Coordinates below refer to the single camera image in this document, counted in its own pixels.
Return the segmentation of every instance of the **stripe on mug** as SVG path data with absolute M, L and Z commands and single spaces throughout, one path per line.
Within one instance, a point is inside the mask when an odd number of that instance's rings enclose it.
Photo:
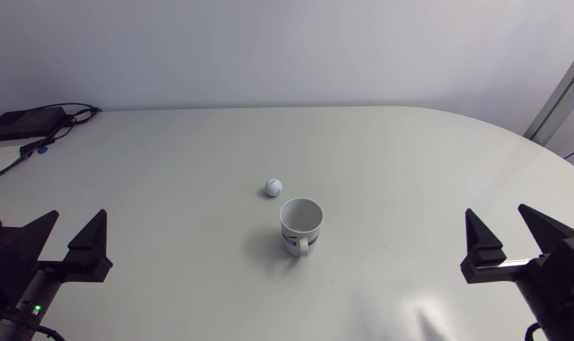
M 297 246 L 297 242 L 295 240 L 297 240 L 297 236 L 291 236 L 291 235 L 285 235 L 284 233 L 282 234 L 282 237 L 285 238 L 285 240 L 293 245 L 293 246 Z M 311 240 L 310 242 L 308 242 L 308 246 L 314 244 L 315 241 L 317 241 L 317 239 L 319 239 L 319 235 L 317 235 L 316 237 L 314 237 L 313 240 Z

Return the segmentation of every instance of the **mug handle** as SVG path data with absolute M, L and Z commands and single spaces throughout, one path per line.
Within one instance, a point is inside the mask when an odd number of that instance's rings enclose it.
M 300 238 L 300 257 L 306 257 L 308 255 L 308 238 Z

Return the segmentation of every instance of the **white table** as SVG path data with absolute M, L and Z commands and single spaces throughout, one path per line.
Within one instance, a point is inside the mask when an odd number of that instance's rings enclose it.
M 278 221 L 293 197 L 326 215 L 300 260 Z M 520 340 L 516 286 L 459 267 L 468 207 L 509 259 L 538 255 L 520 203 L 574 228 L 574 167 L 424 108 L 105 112 L 0 179 L 7 226 L 61 214 L 40 259 L 109 214 L 105 283 L 66 283 L 43 321 L 68 341 Z

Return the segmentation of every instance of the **metal frame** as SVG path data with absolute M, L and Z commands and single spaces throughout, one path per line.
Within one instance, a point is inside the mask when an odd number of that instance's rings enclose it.
M 574 108 L 574 60 L 523 137 L 546 145 Z

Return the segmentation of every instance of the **table surface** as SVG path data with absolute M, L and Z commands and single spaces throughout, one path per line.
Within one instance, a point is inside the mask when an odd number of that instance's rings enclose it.
M 40 259 L 60 260 L 108 212 L 106 281 L 66 283 L 43 321 L 69 341 L 522 339 L 516 286 L 460 273 L 464 211 L 508 259 L 540 252 L 520 203 L 574 228 L 571 164 L 425 108 L 104 112 L 49 147 L 0 179 L 0 218 L 59 211 Z M 281 244 L 294 197 L 325 212 L 305 259 Z

